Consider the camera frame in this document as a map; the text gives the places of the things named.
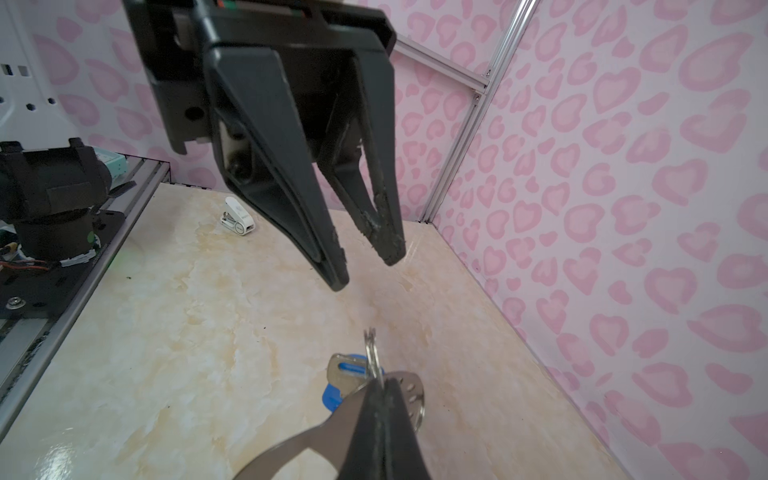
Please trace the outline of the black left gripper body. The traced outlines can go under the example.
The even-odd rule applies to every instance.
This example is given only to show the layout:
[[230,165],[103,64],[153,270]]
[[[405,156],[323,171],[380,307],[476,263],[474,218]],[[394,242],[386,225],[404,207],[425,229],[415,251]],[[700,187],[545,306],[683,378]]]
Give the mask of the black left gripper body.
[[175,151],[205,140],[214,152],[205,53],[268,48],[283,64],[316,177],[346,61],[355,51],[384,52],[392,65],[396,41],[383,12],[330,2],[129,1],[125,11]]

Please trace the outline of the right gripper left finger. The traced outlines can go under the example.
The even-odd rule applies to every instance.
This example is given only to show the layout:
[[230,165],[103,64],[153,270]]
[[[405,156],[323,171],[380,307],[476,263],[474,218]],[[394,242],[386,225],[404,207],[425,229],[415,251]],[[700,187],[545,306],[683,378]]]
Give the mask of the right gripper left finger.
[[373,380],[363,402],[338,480],[384,478],[384,389]]

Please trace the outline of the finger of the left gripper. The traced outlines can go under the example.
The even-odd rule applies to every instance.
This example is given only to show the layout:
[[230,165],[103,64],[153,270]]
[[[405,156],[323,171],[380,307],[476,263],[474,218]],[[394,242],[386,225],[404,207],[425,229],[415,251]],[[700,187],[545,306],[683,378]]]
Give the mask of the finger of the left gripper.
[[393,67],[384,52],[355,51],[342,69],[317,165],[388,266],[406,254],[395,160]]
[[296,103],[277,52],[214,47],[204,55],[210,135],[226,186],[283,233],[335,292],[349,282]]

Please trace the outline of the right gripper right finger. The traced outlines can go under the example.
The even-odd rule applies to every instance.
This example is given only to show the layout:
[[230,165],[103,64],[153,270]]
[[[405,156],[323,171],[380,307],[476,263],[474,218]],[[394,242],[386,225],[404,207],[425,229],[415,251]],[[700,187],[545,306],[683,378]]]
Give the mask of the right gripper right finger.
[[384,479],[431,478],[411,423],[399,379],[384,383]]

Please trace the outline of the blue tagged key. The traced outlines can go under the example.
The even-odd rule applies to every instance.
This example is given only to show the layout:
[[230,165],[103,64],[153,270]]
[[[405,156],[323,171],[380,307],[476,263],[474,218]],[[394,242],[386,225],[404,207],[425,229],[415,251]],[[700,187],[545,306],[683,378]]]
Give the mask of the blue tagged key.
[[333,354],[326,368],[327,386],[323,405],[334,412],[344,399],[369,381],[367,358],[360,354]]

